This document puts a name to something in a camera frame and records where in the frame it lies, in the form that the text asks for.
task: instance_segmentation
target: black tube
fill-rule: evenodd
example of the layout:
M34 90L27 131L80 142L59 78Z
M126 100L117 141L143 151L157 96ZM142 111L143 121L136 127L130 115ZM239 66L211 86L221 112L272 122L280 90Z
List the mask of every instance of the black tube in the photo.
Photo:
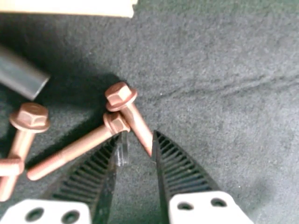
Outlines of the black tube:
M0 46L0 83L27 99L34 100L49 76Z

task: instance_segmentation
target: gray carpet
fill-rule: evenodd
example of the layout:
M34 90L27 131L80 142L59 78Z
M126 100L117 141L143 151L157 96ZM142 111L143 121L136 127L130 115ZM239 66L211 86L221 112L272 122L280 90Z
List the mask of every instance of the gray carpet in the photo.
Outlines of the gray carpet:
M27 166L102 124L104 90L137 88L151 129L176 140L256 224L299 219L299 7L289 1L140 0L133 19L1 15L0 43L52 75L36 99L52 126ZM26 100L0 88L0 143ZM158 223L153 163L133 134L111 224ZM4 210L38 197L71 164L37 182L22 175Z

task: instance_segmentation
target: hex head bolt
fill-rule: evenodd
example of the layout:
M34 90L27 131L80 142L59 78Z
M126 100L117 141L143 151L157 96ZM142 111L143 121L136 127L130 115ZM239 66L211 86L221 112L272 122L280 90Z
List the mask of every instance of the hex head bolt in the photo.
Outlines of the hex head bolt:
M153 134L133 103L137 97L137 91L130 89L125 82L119 82L106 90L105 96L108 99L106 108L111 112L120 111L122 113L145 151L151 156Z
M16 176L24 171L24 161L20 158L0 159L0 176Z
M8 158L19 157L22 161L25 161L35 134L45 132L50 126L48 110L36 103L24 103L18 112L11 114L9 120L18 130ZM10 198L17 180L17 175L0 178L1 202Z
M103 119L104 125L94 129L87 135L29 169L27 177L32 181L39 180L62 167L64 164L83 155L113 135L122 131L130 131L129 125L118 112L112 114L105 113Z

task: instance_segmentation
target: bolt head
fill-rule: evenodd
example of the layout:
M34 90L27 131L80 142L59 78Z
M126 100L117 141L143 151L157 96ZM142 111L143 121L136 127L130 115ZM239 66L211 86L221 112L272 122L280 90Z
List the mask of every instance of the bolt head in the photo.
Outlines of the bolt head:
M114 106L126 102L132 96L132 91L125 82L119 82L106 90L105 96L110 105Z
M39 104L24 103L16 115L16 120L31 128L45 126L48 120L48 110Z
M130 126L127 124L126 120L122 117L119 112L114 112L111 114L105 114L104 116L107 117L107 121L109 123L110 128L114 132L114 134L123 132L123 131L130 131Z

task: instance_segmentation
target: beige box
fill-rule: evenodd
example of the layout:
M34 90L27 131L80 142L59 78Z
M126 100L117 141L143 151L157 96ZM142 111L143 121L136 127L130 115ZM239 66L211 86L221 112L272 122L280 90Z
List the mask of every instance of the beige box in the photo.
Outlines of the beige box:
M132 18L137 0L0 0L0 12L81 14Z

